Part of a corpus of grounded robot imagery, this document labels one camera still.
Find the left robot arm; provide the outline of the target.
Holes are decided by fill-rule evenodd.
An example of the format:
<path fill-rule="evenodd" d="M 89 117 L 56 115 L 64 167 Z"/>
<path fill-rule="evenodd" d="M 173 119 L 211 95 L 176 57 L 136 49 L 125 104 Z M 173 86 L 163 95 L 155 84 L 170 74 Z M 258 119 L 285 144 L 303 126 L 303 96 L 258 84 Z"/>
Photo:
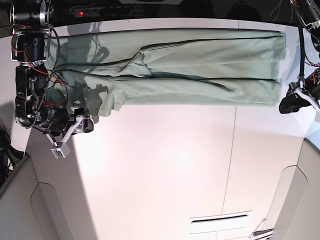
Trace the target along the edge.
<path fill-rule="evenodd" d="M 314 49 L 320 51 L 320 2 L 318 0 L 292 0 L 290 2 L 298 20 L 300 65 L 297 82 L 289 84 L 286 96 L 279 104 L 281 114 L 297 113 L 301 108 L 313 107 L 320 113 L 320 64 L 312 62 L 305 50 L 304 32 L 311 37 Z"/>

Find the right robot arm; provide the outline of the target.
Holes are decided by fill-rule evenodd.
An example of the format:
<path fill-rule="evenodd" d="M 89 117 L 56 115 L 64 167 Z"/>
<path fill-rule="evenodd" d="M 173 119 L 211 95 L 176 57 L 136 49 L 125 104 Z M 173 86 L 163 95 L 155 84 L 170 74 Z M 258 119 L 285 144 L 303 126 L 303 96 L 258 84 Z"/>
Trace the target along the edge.
<path fill-rule="evenodd" d="M 52 0 L 11 1 L 11 59 L 19 62 L 15 69 L 15 118 L 22 127 L 36 128 L 45 134 L 57 148 L 75 134 L 92 132 L 94 121 L 82 108 L 73 114 L 67 110 L 69 89 L 76 86 L 58 73 L 59 41 L 53 66 L 45 67 L 52 35 L 57 35 L 53 17 Z"/>

